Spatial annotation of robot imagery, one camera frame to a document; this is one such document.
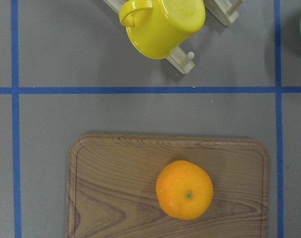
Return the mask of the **brown wooden cutting board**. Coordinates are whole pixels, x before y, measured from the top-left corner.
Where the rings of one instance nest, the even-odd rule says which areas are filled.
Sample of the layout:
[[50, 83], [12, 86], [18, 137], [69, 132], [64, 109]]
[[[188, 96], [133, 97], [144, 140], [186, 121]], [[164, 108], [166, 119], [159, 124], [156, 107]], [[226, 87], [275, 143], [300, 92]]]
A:
[[[211, 177], [198, 219], [166, 215], [155, 192], [165, 165], [187, 160]], [[264, 238], [270, 157], [253, 139], [87, 134], [68, 154], [68, 238]]]

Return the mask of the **orange fruit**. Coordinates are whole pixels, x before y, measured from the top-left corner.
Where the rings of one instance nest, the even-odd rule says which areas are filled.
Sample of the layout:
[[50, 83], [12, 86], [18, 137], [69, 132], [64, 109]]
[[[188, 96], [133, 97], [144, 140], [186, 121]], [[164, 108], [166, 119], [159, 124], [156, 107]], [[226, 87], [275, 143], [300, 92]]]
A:
[[181, 220], [194, 220], [209, 208], [214, 187], [210, 176], [186, 160], [166, 165], [156, 180], [156, 195], [162, 210]]

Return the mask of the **wooden peg drying rack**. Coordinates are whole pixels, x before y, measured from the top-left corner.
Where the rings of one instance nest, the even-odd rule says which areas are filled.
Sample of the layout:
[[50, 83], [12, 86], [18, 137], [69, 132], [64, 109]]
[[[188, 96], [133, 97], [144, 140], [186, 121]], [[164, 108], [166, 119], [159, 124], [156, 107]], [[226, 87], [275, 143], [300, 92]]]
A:
[[[204, 0], [206, 9], [224, 26], [231, 25], [238, 17], [238, 8], [244, 0]], [[188, 74], [195, 64], [192, 62], [194, 53], [185, 53], [180, 47], [166, 58], [180, 73]]]

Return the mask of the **yellow mug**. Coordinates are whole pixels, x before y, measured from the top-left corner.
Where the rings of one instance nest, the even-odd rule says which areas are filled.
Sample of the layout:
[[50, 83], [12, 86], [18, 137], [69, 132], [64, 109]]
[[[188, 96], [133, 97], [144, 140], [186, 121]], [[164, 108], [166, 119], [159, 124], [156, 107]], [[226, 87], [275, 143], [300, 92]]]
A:
[[202, 28], [205, 6], [202, 0], [129, 0], [119, 19], [134, 47], [160, 60]]

